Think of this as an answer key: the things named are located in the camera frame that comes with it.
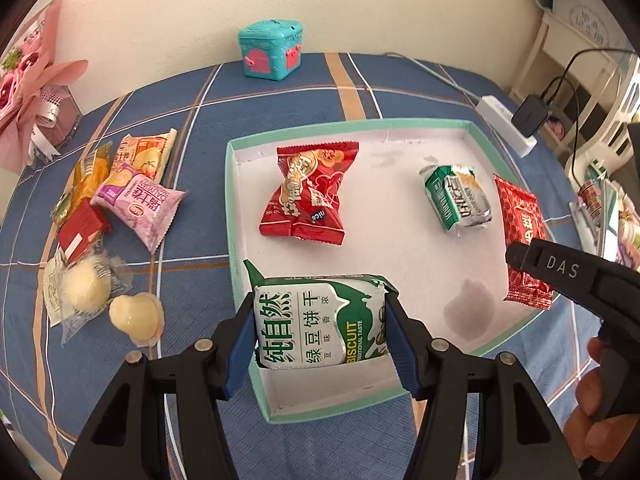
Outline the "right human hand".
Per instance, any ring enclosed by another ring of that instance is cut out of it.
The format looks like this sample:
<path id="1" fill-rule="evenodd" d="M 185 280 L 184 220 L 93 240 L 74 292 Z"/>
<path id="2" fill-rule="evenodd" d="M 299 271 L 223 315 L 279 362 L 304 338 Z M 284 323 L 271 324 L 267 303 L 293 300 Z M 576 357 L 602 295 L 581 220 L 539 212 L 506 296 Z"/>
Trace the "right human hand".
<path id="1" fill-rule="evenodd" d="M 600 422 L 594 414 L 603 400 L 603 386 L 598 370 L 590 370 L 576 388 L 577 408 L 572 411 L 563 434 L 576 460 L 594 458 L 612 463 L 638 425 L 637 414 L 625 414 Z"/>

